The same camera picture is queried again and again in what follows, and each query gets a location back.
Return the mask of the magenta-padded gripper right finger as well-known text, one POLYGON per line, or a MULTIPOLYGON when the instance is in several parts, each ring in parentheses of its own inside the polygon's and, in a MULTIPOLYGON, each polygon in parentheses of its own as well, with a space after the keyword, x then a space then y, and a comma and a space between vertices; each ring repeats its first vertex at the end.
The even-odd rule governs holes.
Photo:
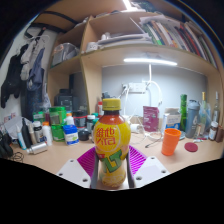
POLYGON ((132 146, 129 147, 126 159, 130 188, 143 187, 170 174, 155 156, 147 157, 132 146))

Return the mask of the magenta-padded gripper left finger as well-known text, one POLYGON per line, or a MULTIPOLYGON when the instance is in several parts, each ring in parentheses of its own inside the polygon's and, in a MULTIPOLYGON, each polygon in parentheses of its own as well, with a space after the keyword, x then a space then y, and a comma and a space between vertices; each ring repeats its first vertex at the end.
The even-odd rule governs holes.
POLYGON ((98 157, 92 147, 78 159, 69 159, 57 176, 84 188, 95 189, 98 181, 98 157))

